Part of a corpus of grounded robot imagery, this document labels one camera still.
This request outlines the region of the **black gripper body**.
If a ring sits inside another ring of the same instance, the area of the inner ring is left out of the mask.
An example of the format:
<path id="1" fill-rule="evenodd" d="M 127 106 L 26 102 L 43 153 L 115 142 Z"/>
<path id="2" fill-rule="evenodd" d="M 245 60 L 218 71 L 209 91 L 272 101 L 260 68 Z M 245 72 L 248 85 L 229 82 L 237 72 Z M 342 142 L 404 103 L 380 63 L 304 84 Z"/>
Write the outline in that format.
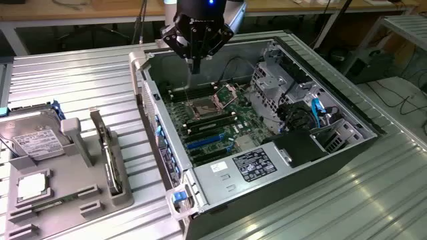
<path id="1" fill-rule="evenodd" d="M 174 27 L 180 32 L 190 31 L 190 21 L 212 24 L 212 30 L 228 31 L 224 22 L 225 0 L 177 0 Z"/>

